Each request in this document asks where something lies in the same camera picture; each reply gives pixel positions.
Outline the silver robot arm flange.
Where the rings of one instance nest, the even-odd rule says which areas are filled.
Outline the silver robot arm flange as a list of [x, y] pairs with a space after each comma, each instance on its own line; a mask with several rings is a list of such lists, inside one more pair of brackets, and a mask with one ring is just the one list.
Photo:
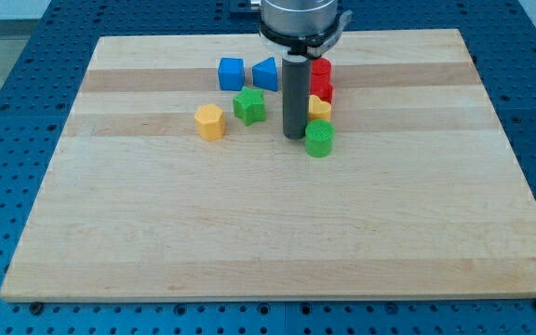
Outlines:
[[341, 39], [351, 10], [337, 0], [261, 0], [260, 36], [264, 44], [290, 61], [317, 60]]

